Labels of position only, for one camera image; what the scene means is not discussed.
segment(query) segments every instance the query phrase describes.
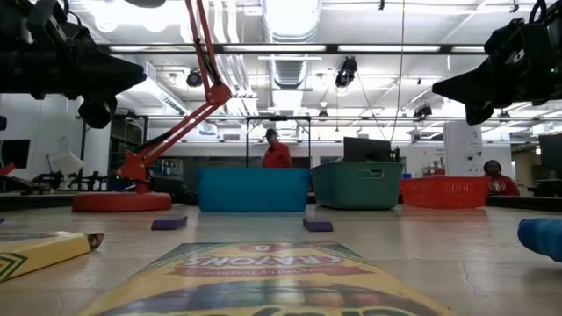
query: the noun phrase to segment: red plastic basket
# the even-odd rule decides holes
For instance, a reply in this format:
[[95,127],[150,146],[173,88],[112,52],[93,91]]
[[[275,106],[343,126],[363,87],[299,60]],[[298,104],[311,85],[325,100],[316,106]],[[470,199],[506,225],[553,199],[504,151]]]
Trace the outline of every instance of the red plastic basket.
[[482,207],[486,204],[487,177],[439,176],[404,179],[400,184],[404,204],[438,209]]

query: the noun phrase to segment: purple block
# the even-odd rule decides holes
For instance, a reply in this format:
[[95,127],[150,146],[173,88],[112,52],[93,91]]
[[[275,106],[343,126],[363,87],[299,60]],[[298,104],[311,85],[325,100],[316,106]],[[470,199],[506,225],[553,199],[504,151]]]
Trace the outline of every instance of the purple block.
[[187,223],[187,216],[172,215],[155,219],[152,222],[152,230],[175,230],[182,228]]
[[319,218],[303,218],[302,225],[309,232],[333,232],[334,227],[332,222],[326,219]]

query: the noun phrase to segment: crayola crayon box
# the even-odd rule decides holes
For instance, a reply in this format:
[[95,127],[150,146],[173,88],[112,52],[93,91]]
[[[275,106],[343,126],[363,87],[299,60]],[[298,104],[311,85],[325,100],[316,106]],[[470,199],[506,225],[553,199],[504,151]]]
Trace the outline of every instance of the crayola crayon box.
[[335,241],[181,244],[79,315],[453,315]]
[[0,233],[0,282],[99,247],[102,233]]

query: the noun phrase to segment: person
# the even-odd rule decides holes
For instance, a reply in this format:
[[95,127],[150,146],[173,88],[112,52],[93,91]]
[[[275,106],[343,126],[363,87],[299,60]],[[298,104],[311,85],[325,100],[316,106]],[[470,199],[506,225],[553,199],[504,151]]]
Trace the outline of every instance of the person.
[[519,197],[519,190],[510,177],[501,174],[501,165],[495,160],[484,164],[484,172],[490,177],[488,195]]
[[289,148],[279,142],[277,132],[270,128],[265,133],[265,139],[270,143],[270,147],[265,152],[263,166],[265,168],[290,168],[292,167],[291,154]]

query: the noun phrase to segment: red shirt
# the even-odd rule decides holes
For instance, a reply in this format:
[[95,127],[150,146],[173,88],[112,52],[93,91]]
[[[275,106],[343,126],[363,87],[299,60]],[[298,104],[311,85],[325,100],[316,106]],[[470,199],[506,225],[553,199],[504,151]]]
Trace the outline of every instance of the red shirt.
[[265,168],[290,168],[292,167],[291,154],[289,148],[278,142],[270,146],[263,158]]
[[508,176],[489,177],[488,195],[519,197],[517,186]]

